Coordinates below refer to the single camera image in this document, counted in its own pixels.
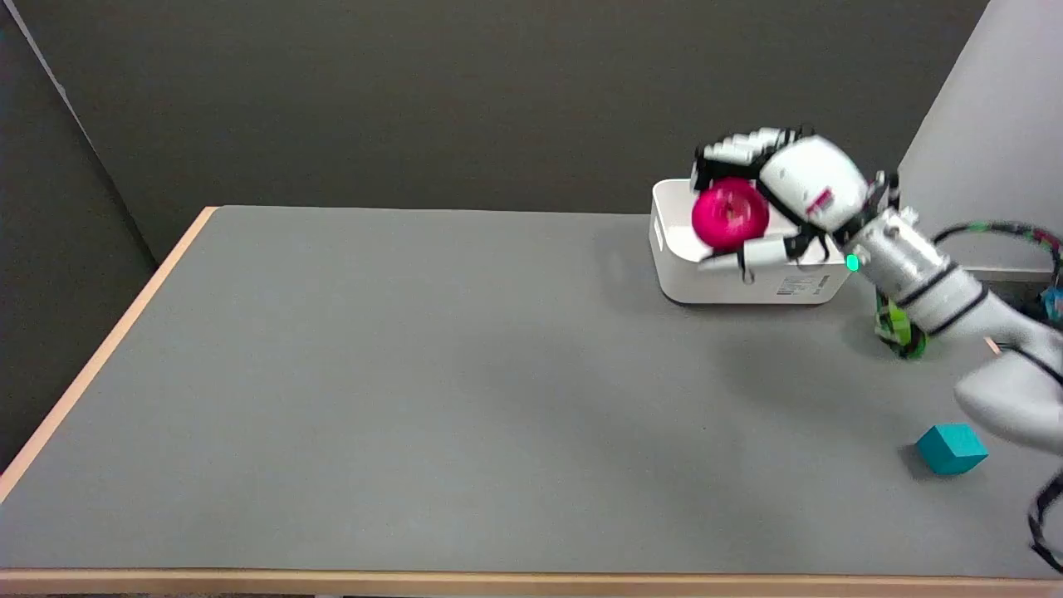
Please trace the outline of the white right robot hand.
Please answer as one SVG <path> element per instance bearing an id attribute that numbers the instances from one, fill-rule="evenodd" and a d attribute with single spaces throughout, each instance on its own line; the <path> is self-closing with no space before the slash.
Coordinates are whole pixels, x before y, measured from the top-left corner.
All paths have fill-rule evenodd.
<path id="1" fill-rule="evenodd" d="M 694 192 L 721 180 L 754 185 L 776 212 L 797 228 L 791 236 L 767 236 L 737 247 L 713 249 L 699 270 L 737 270 L 754 281 L 757 269 L 793 262 L 817 241 L 844 247 L 879 215 L 881 198 L 892 207 L 899 197 L 899 174 L 880 171 L 863 177 L 850 156 L 808 129 L 759 129 L 729 134 L 696 149 L 690 177 Z"/>

